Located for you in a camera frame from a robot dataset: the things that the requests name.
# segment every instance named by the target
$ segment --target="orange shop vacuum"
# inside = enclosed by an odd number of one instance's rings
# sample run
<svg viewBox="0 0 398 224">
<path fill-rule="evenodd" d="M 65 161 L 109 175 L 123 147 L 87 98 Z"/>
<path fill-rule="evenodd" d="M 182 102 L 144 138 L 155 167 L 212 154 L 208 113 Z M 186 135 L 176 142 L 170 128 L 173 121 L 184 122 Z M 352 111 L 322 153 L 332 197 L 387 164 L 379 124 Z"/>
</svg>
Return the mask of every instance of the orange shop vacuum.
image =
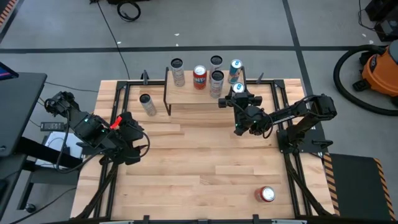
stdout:
<svg viewBox="0 0 398 224">
<path fill-rule="evenodd" d="M 398 116 L 398 110 L 387 110 L 365 103 L 353 96 L 341 84 L 341 66 L 347 58 L 358 52 L 364 52 L 359 58 L 364 68 L 362 71 L 362 79 L 353 84 L 354 90 L 364 91 L 372 89 L 378 91 L 385 95 L 389 95 L 391 97 L 391 102 L 398 106 L 398 40 L 393 41 L 387 47 L 361 45 L 349 50 L 337 61 L 335 70 L 333 71 L 333 80 L 335 81 L 336 88 L 347 100 L 373 113 Z"/>
</svg>

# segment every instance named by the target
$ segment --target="computer monitor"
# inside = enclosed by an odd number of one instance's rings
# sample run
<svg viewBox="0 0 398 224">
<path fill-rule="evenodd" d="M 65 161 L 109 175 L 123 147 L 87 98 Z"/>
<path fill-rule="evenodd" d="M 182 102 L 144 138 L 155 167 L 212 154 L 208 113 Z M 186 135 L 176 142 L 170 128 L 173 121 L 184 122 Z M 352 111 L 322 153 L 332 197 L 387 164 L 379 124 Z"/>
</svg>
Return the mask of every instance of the computer monitor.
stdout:
<svg viewBox="0 0 398 224">
<path fill-rule="evenodd" d="M 11 68 L 7 67 L 5 64 L 0 62 L 0 80 L 6 80 L 10 78 L 18 78 L 18 73 L 11 70 Z"/>
</svg>

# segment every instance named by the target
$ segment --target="soda can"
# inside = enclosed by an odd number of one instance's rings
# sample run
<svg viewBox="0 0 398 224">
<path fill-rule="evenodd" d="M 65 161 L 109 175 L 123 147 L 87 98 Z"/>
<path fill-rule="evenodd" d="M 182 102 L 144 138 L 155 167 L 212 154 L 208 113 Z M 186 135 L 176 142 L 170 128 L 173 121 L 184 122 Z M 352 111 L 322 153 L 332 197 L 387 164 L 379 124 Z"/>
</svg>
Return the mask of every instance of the soda can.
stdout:
<svg viewBox="0 0 398 224">
<path fill-rule="evenodd" d="M 275 199 L 275 192 L 272 187 L 261 187 L 254 191 L 254 197 L 258 202 L 271 202 Z"/>
<path fill-rule="evenodd" d="M 229 77 L 228 82 L 234 84 L 239 79 L 239 74 L 241 73 L 242 62 L 239 59 L 234 59 L 229 66 Z"/>
<path fill-rule="evenodd" d="M 237 93 L 243 93 L 244 92 L 244 85 L 242 83 L 235 83 L 232 86 L 232 96 L 234 96 Z"/>
<path fill-rule="evenodd" d="M 214 71 L 220 71 L 221 66 L 223 64 L 223 59 L 218 56 L 214 55 L 210 59 L 210 72 L 209 72 L 209 82 L 211 82 L 211 77 L 210 75 L 213 74 Z"/>
<path fill-rule="evenodd" d="M 139 97 L 139 101 L 141 102 L 142 107 L 149 116 L 155 116 L 156 108 L 154 102 L 152 102 L 152 99 L 148 94 L 142 94 Z"/>
<path fill-rule="evenodd" d="M 198 65 L 193 69 L 193 86 L 202 90 L 206 87 L 207 71 L 203 65 Z"/>
<path fill-rule="evenodd" d="M 223 91 L 224 73 L 222 71 L 214 71 L 210 77 L 210 96 L 219 98 Z"/>
<path fill-rule="evenodd" d="M 171 62 L 172 73 L 174 79 L 175 86 L 184 86 L 185 85 L 185 76 L 184 76 L 184 67 L 182 64 L 182 60 L 179 58 L 175 58 Z"/>
</svg>

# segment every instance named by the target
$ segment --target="gray floor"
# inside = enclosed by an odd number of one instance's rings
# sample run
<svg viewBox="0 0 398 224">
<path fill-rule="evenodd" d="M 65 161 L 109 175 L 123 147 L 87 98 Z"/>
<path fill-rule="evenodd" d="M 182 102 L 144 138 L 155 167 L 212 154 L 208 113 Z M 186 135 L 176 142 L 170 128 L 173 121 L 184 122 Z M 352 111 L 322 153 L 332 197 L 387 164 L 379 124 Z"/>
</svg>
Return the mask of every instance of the gray floor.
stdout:
<svg viewBox="0 0 398 224">
<path fill-rule="evenodd" d="M 368 0 L 362 0 L 363 7 Z M 142 16 L 133 23 L 118 17 L 116 8 L 105 0 L 101 7 L 120 47 L 178 46 L 293 46 L 292 36 L 281 0 L 151 0 L 138 3 Z M 374 42 L 377 35 L 358 25 L 357 0 L 289 0 L 290 10 L 301 46 L 351 46 Z M 366 14 L 364 23 L 369 24 Z M 82 0 L 24 0 L 1 49 L 75 49 L 114 47 L 102 15 L 96 4 Z M 381 160 L 393 203 L 398 203 L 398 143 L 395 129 L 397 118 L 379 116 L 361 110 L 342 98 L 333 84 L 332 72 L 340 51 L 304 51 L 304 62 L 314 93 L 330 95 L 338 116 L 323 123 L 328 139 L 335 143 L 330 152 L 377 157 Z M 248 77 L 301 78 L 295 51 L 228 50 L 228 51 L 168 51 L 123 52 L 131 78 L 139 78 L 146 69 L 150 78 L 163 78 L 164 68 L 171 58 L 180 57 L 185 68 L 208 64 L 218 54 L 225 61 L 240 58 Z M 0 54 L 0 61 L 18 72 L 44 72 L 49 82 L 76 88 L 97 90 L 100 80 L 127 78 L 118 53 L 60 54 Z M 359 65 L 355 58 L 342 69 L 344 83 L 349 86 L 358 78 Z M 46 85 L 42 98 L 48 98 L 60 87 Z M 82 110 L 92 111 L 96 94 L 73 91 Z M 361 93 L 360 98 L 372 104 L 393 108 L 388 99 L 375 93 Z M 53 118 L 37 105 L 33 121 L 63 120 Z M 41 141 L 44 134 L 29 124 L 24 136 Z M 0 223 L 9 223 L 26 215 L 15 214 L 16 200 L 21 193 L 25 174 L 19 180 L 12 202 Z M 70 186 L 38 185 L 29 200 L 38 207 L 45 205 Z M 73 192 L 55 205 L 23 223 L 66 220 L 73 202 Z"/>
</svg>

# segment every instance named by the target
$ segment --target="yellow and black hazard stripe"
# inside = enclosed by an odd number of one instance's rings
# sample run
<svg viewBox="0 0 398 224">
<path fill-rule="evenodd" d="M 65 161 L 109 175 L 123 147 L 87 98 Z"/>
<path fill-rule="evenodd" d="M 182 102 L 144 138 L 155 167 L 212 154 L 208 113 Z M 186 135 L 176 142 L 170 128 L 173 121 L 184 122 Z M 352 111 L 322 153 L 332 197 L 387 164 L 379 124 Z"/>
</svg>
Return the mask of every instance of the yellow and black hazard stripe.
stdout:
<svg viewBox="0 0 398 224">
<path fill-rule="evenodd" d="M 377 168 L 379 169 L 380 181 L 381 181 L 381 185 L 384 190 L 384 196 L 386 198 L 386 202 L 387 202 L 388 210 L 389 210 L 389 213 L 391 216 L 391 220 L 395 221 L 396 215 L 394 214 L 394 209 L 392 209 L 392 202 L 391 202 L 390 195 L 388 193 L 387 183 L 386 183 L 386 179 L 384 178 L 384 173 L 383 173 L 383 168 L 381 167 L 381 162 L 379 159 L 376 159 L 376 158 L 374 158 L 374 161 L 376 162 Z"/>
<path fill-rule="evenodd" d="M 6 8 L 3 10 L 3 12 L 0 14 L 0 26 L 6 21 L 7 16 L 11 13 L 12 8 L 15 6 L 17 0 L 10 0 L 6 6 Z"/>
<path fill-rule="evenodd" d="M 340 216 L 340 210 L 338 208 L 338 199 L 336 193 L 335 175 L 333 174 L 333 166 L 331 164 L 330 154 L 327 152 L 323 155 L 323 165 L 325 166 L 326 181 L 330 191 L 331 202 L 335 209 L 335 214 Z"/>
</svg>

